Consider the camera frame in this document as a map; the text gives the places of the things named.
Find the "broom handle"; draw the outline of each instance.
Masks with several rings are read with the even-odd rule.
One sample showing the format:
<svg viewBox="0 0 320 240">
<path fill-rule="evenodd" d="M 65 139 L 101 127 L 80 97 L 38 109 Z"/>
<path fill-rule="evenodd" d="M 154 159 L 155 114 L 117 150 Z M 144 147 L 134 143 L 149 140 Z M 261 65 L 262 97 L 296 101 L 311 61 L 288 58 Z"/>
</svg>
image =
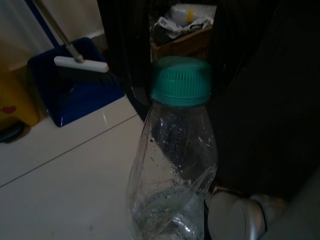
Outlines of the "broom handle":
<svg viewBox="0 0 320 240">
<path fill-rule="evenodd" d="M 60 44 L 56 40 L 55 36 L 52 34 L 50 28 L 48 27 L 46 21 L 42 17 L 39 9 L 35 5 L 33 0 L 24 0 L 24 2 L 28 5 L 29 9 L 33 13 L 34 17 L 37 19 L 38 23 L 42 27 L 43 31 L 45 32 L 46 36 L 49 38 L 50 42 L 54 46 L 55 49 L 60 48 Z"/>
<path fill-rule="evenodd" d="M 72 55 L 73 59 L 77 63 L 83 63 L 84 58 L 83 56 L 76 50 L 76 48 L 73 46 L 73 44 L 69 41 L 65 33 L 62 31 L 56 20 L 52 17 L 46 6 L 41 0 L 33 0 L 39 10 L 42 12 L 44 17 L 47 19 L 47 21 L 50 23 L 54 31 L 58 34 L 62 42 L 65 44 L 65 48 L 69 51 L 69 53 Z"/>
</svg>

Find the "clear plastic bottle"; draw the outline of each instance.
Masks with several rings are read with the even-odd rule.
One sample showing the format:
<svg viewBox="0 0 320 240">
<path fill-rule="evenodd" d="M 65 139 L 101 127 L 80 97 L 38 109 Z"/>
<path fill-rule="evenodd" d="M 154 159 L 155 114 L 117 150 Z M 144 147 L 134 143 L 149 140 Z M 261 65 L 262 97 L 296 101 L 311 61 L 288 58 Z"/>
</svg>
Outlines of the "clear plastic bottle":
<svg viewBox="0 0 320 240">
<path fill-rule="evenodd" d="M 203 202 L 218 163 L 204 107 L 210 73 L 208 64 L 191 57 L 153 63 L 153 104 L 127 190 L 133 240 L 204 238 Z"/>
</svg>

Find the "blue dustpan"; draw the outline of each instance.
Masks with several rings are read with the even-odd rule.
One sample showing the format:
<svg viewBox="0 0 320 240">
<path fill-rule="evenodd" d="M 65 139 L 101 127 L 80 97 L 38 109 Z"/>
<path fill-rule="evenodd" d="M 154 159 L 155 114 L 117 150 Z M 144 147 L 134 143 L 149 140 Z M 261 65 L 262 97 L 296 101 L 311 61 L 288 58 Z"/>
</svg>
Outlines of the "blue dustpan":
<svg viewBox="0 0 320 240">
<path fill-rule="evenodd" d="M 105 62 L 91 39 L 72 42 L 85 59 Z M 83 83 L 63 79 L 54 63 L 56 56 L 70 57 L 64 46 L 56 47 L 31 58 L 27 66 L 32 72 L 47 112 L 62 127 L 123 97 L 119 83 L 114 85 Z"/>
</svg>

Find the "yellow container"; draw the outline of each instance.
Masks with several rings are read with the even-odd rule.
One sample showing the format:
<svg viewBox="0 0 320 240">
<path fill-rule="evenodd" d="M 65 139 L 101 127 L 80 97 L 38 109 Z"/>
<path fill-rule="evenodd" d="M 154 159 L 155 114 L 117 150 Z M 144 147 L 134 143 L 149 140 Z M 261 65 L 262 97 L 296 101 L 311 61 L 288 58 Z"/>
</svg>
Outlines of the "yellow container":
<svg viewBox="0 0 320 240">
<path fill-rule="evenodd" d="M 0 62 L 0 131 L 18 121 L 32 127 L 39 120 L 37 107 L 22 84 Z"/>
</svg>

